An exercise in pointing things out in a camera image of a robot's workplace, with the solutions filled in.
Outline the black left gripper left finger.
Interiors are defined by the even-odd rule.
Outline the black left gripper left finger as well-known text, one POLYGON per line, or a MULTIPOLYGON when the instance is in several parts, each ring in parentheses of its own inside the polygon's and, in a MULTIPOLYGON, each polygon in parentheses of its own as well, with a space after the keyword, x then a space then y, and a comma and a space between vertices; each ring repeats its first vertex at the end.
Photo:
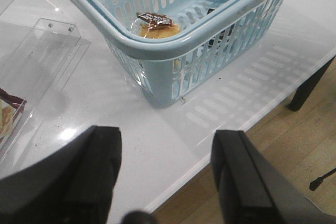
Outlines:
POLYGON ((120 130, 89 127, 1 179, 1 223, 106 223, 121 160, 120 130))

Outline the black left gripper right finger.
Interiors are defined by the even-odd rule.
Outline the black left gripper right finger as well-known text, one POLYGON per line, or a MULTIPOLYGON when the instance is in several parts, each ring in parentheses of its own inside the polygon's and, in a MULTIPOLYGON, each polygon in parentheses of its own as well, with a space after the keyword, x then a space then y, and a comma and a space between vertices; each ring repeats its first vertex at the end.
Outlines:
POLYGON ((243 131, 216 131, 211 166, 224 223, 335 223, 289 183, 243 131))

